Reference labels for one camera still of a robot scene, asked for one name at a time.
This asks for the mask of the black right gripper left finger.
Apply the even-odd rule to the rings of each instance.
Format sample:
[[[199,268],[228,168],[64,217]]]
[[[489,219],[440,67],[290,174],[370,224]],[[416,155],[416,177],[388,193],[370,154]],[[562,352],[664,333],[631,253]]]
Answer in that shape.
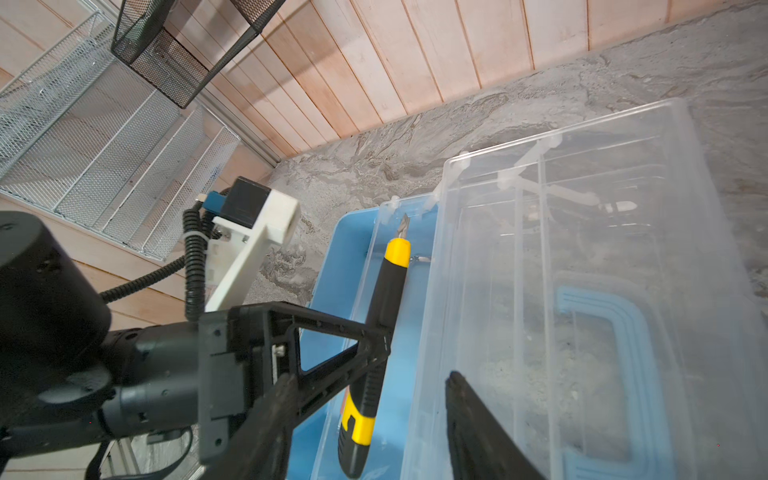
[[[285,479],[297,407],[298,380],[283,374],[201,479]]]

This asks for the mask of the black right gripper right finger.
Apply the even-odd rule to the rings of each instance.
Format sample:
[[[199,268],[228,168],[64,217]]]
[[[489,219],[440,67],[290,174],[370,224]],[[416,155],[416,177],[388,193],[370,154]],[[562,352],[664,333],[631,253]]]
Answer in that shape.
[[[450,373],[445,398],[448,449],[455,479],[543,477],[461,373]]]

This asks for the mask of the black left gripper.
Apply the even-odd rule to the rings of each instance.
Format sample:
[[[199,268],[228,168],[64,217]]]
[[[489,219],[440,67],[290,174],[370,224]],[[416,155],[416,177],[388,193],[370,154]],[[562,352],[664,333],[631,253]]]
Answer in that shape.
[[[298,337],[288,339],[289,326],[356,343],[305,371]],[[287,357],[274,353],[277,346],[286,346]],[[196,425],[201,461],[215,462],[280,376],[284,429],[294,429],[383,363],[390,347],[386,330],[288,302],[113,331],[100,349],[113,392],[98,418],[114,439],[163,436]]]

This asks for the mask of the black yellow utility knife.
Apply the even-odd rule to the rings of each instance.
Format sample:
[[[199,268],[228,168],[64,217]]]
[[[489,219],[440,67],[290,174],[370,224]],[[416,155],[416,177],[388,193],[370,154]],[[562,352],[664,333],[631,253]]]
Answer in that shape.
[[[347,388],[338,432],[338,460],[350,479],[361,477],[370,451],[382,396],[388,354],[397,323],[411,257],[407,239],[410,219],[404,215],[388,242],[373,289],[365,325],[380,336],[380,359]]]

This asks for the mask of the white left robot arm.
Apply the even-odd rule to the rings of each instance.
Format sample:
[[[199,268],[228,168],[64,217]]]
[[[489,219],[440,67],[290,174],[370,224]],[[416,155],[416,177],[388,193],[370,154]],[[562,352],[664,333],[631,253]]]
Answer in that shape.
[[[384,330],[287,302],[115,331],[47,226],[1,215],[1,454],[198,430],[205,465],[288,449],[293,429],[382,364]]]

